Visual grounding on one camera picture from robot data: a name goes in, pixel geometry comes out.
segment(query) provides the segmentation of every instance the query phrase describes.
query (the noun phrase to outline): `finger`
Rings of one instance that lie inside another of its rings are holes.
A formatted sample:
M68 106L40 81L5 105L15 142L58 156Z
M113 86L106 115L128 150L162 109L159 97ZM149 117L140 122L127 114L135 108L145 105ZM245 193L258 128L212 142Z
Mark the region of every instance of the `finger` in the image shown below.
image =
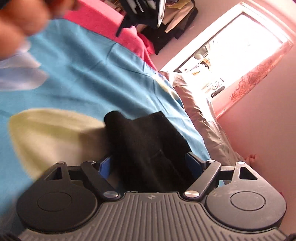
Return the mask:
M76 5L75 0L53 0L49 4L49 8L53 17L61 17L68 10L74 9Z
M0 16L17 25L26 35L44 29L50 12L44 0L10 0Z
M14 54L24 40L25 36L18 27L0 19L0 59Z

